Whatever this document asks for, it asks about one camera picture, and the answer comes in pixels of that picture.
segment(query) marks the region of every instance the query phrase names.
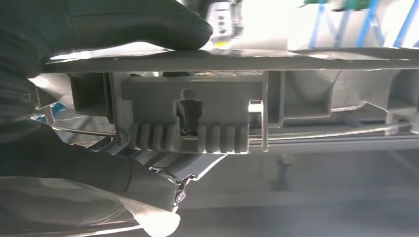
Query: black glove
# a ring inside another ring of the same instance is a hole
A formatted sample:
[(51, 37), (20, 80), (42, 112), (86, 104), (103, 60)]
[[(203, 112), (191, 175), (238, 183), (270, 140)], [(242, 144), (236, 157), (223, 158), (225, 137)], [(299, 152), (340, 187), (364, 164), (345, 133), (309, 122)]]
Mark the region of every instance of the black glove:
[(160, 208), (169, 209), (175, 192), (169, 180), (135, 160), (65, 144), (49, 126), (25, 120), (34, 109), (25, 99), (33, 89), (27, 78), (36, 77), (51, 56), (78, 50), (133, 41), (195, 50), (208, 41), (211, 26), (176, 0), (0, 4), (0, 176), (64, 178), (156, 206), (161, 197)]
[[(212, 34), (204, 19), (175, 0), (2, 0), (0, 4), (0, 124), (22, 120), (33, 111), (24, 96), (33, 89), (26, 78), (39, 75), (52, 56), (134, 41), (196, 50)], [(0, 135), (2, 140), (10, 140), (10, 131)]]

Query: metal bar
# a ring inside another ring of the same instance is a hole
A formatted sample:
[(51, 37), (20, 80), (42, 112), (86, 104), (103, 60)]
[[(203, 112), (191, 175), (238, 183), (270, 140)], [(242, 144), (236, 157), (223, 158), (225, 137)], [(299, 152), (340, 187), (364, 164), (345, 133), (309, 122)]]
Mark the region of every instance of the metal bar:
[(371, 16), (374, 15), (375, 10), (377, 9), (379, 0), (371, 0), (370, 5), (368, 6), (367, 15), (364, 17), (364, 22), (362, 23), (361, 31), (356, 39), (355, 46), (356, 47), (363, 47), (365, 37), (368, 34), (370, 29), (370, 20)]
[[(85, 117), (82, 117), (80, 119), (77, 119), (77, 120), (75, 120), (74, 123), (71, 124), (71, 126), (76, 128), (76, 129), (83, 130), (83, 128), (84, 128), (85, 124), (87, 123), (87, 121), (89, 120), (89, 118), (90, 118), (89, 116), (85, 116)], [(72, 134), (72, 133), (65, 133), (65, 134), (62, 134), (60, 137), (63, 140), (63, 142), (72, 143), (74, 138), (75, 138), (75, 135)]]
[(384, 36), (381, 32), (381, 26), (379, 24), (379, 21), (377, 19), (377, 16), (371, 16), (371, 23), (373, 25), (374, 34), (376, 35), (376, 41), (379, 46), (384, 45)]
[[(417, 69), (419, 68), (418, 53), (414, 49), (392, 49), (377, 48), (380, 52), (375, 52), (371, 48), (365, 48), (366, 56), (380, 56), (380, 59), (353, 60), (343, 57), (339, 60), (324, 60), (308, 56), (295, 55), (292, 57), (272, 56), (265, 57), (184, 57), (179, 58), (119, 58), (119, 60), (92, 59), (80, 60), (66, 64), (46, 65), (45, 70), (49, 73), (74, 73), (74, 72), (131, 72), (139, 69), (150, 71), (289, 71), (289, 70), (383, 70), (383, 69)], [(333, 51), (333, 49), (322, 49), (316, 52)]]
[(268, 80), (269, 72), (265, 73), (265, 81), (263, 83), (263, 95), (262, 95), (262, 149), (268, 151)]
[(322, 17), (323, 11), (324, 11), (324, 0), (319, 0), (319, 8), (317, 10), (317, 16), (316, 16), (316, 21), (314, 23), (314, 29), (313, 32), (311, 33), (311, 38), (310, 38), (310, 43), (308, 44), (308, 46), (310, 48), (314, 48), (316, 47), (316, 40), (317, 40), (317, 33), (319, 31), (319, 24), (320, 24), (320, 19)]
[(348, 25), (349, 16), (351, 15), (351, 11), (347, 10), (343, 13), (342, 19), (339, 23), (339, 28), (337, 29), (337, 34), (335, 36), (335, 44), (334, 47), (340, 47), (342, 43), (343, 33), (345, 32), (346, 26)]
[(91, 135), (91, 136), (99, 136), (99, 137), (115, 137), (116, 136), (115, 133), (110, 133), (110, 132), (86, 131), (86, 130), (80, 130), (80, 129), (53, 126), (53, 125), (50, 125), (50, 126), (54, 130), (83, 134), (83, 135)]
[[(269, 135), (269, 141), (278, 141), (278, 140), (293, 140), (293, 139), (309, 139), (309, 138), (325, 138), (325, 137), (337, 137), (337, 136), (348, 136), (356, 135), (363, 133), (371, 132), (381, 132), (392, 130), (395, 128), (411, 126), (410, 123), (399, 123), (399, 124), (390, 124), (390, 125), (375, 125), (375, 126), (365, 126), (360, 128), (348, 128), (342, 129), (340, 131), (328, 131), (328, 132), (309, 132), (309, 133), (300, 133), (300, 134), (281, 134), (281, 135)], [(260, 135), (253, 135), (249, 138), (250, 141), (262, 141)]]
[[(75, 127), (75, 129), (80, 130), (80, 131), (84, 131), (85, 127), (90, 124), (92, 121), (92, 117), (85, 117), (83, 120), (81, 120), (81, 124), (73, 124), (73, 127)], [(77, 133), (72, 133), (69, 135), (68, 138), (66, 138), (66, 143), (73, 143), (74, 140), (77, 138)]]
[(352, 110), (357, 110), (360, 109), (362, 107), (364, 107), (367, 103), (365, 101), (362, 101), (361, 104), (359, 105), (355, 105), (355, 106), (349, 106), (349, 107), (341, 107), (341, 108), (332, 108), (331, 112), (343, 112), (343, 111), (352, 111)]
[[(416, 149), (419, 136), (369, 136), (369, 137), (334, 137), (318, 139), (299, 139), (272, 141), (269, 143), (271, 154), (298, 154), (298, 153), (324, 153), (324, 152), (359, 152), (359, 151), (389, 151)], [(250, 153), (254, 155), (265, 154), (260, 149), (260, 142), (250, 143)]]
[(332, 34), (332, 36), (336, 36), (335, 26), (334, 26), (332, 20), (330, 19), (330, 16), (325, 12), (325, 8), (323, 9), (323, 14), (325, 15), (326, 24), (328, 25), (329, 32)]
[(399, 34), (396, 37), (396, 41), (394, 42), (394, 45), (393, 45), (394, 47), (400, 48), (402, 46), (406, 33), (409, 30), (409, 27), (416, 15), (416, 10), (418, 8), (418, 5), (419, 5), (419, 0), (414, 0), (412, 7), (407, 13), (406, 19), (403, 22), (402, 27), (400, 28)]

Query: metal rod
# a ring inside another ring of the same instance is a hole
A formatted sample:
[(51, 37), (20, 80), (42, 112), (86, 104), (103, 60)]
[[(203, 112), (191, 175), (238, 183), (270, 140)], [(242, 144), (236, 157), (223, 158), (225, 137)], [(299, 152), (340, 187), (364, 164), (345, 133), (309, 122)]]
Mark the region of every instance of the metal rod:
[(342, 111), (352, 111), (352, 110), (357, 110), (362, 108), (363, 106), (365, 106), (367, 103), (365, 101), (362, 101), (361, 104), (359, 105), (354, 105), (354, 106), (348, 106), (348, 107), (341, 107), (341, 108), (332, 108), (332, 112), (342, 112)]
[(371, 0), (370, 5), (368, 6), (368, 12), (364, 17), (364, 22), (362, 23), (361, 31), (356, 39), (355, 46), (356, 47), (363, 47), (365, 38), (367, 37), (368, 31), (370, 30), (371, 26), (371, 17), (375, 16), (375, 10), (379, 4), (379, 0)]
[[(337, 136), (348, 136), (356, 135), (363, 133), (371, 132), (381, 132), (392, 130), (401, 127), (411, 126), (410, 123), (397, 123), (389, 125), (375, 125), (375, 126), (365, 126), (360, 128), (347, 128), (341, 129), (338, 131), (319, 131), (319, 132), (301, 132), (301, 133), (284, 133), (284, 134), (269, 134), (268, 141), (278, 141), (278, 140), (294, 140), (294, 139), (308, 139), (308, 138), (325, 138), (325, 137), (337, 137)], [(102, 136), (102, 137), (115, 137), (114, 133), (109, 132), (96, 132), (96, 131), (85, 131), (71, 128), (64, 128), (58, 126), (51, 126), (54, 130), (92, 135), (92, 136)], [(197, 140), (197, 137), (181, 137), (182, 140)], [(249, 141), (262, 141), (261, 135), (250, 135)]]
[[(324, 153), (354, 151), (391, 151), (416, 149), (419, 144), (417, 135), (395, 136), (341, 136), (318, 139), (297, 139), (269, 142), (269, 153)], [(252, 154), (263, 154), (260, 142), (250, 142)]]
[(376, 35), (376, 41), (378, 45), (383, 46), (384, 36), (382, 35), (381, 26), (376, 15), (371, 16), (371, 24), (373, 25), (374, 34)]
[(322, 14), (324, 12), (324, 0), (319, 0), (319, 8), (317, 10), (317, 15), (316, 15), (316, 21), (314, 23), (314, 29), (313, 32), (311, 33), (311, 38), (310, 38), (310, 42), (309, 42), (309, 48), (314, 48), (316, 47), (316, 40), (317, 40), (317, 33), (319, 31), (319, 24), (320, 24), (320, 19), (322, 17)]
[(328, 25), (328, 28), (329, 28), (329, 33), (331, 33), (332, 36), (336, 36), (337, 32), (336, 32), (335, 25), (330, 19), (330, 16), (327, 14), (325, 6), (323, 6), (323, 14), (325, 16), (326, 24)]
[(337, 34), (335, 36), (335, 44), (334, 44), (335, 48), (340, 47), (340, 44), (342, 43), (343, 33), (345, 32), (346, 26), (348, 25), (348, 20), (349, 20), (350, 15), (351, 15), (351, 10), (346, 10), (343, 13), (343, 16), (339, 23), (339, 28), (337, 29)]
[(54, 126), (54, 125), (50, 125), (50, 126), (54, 130), (83, 134), (83, 135), (99, 136), (99, 137), (115, 137), (116, 136), (114, 133), (110, 133), (110, 132), (86, 131), (86, 130), (66, 128), (66, 127), (59, 127), (59, 126)]
[[(390, 125), (375, 125), (375, 126), (365, 126), (360, 128), (348, 128), (341, 129), (339, 131), (332, 132), (307, 132), (300, 134), (272, 134), (269, 136), (269, 141), (278, 141), (278, 140), (291, 140), (291, 139), (307, 139), (307, 138), (325, 138), (325, 137), (337, 137), (337, 136), (347, 136), (347, 135), (356, 135), (363, 133), (371, 132), (381, 132), (392, 130), (395, 128), (411, 126), (410, 123), (398, 123)], [(253, 135), (249, 138), (250, 141), (262, 141), (260, 135)]]

